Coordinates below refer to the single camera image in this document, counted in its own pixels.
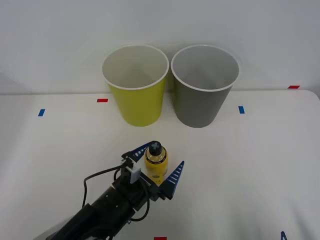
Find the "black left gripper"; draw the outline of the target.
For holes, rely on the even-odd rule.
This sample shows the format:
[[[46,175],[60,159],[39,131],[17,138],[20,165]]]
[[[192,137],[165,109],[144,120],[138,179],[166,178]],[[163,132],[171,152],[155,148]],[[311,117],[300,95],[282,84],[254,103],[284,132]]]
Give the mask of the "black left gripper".
[[[136,213],[144,205],[149,208],[151,201],[173,198],[185,162],[182,161],[160,186],[156,185],[135,165],[144,156],[151,143],[150,141],[121,155],[121,163],[115,170],[120,175],[114,177],[111,185],[113,213]]]

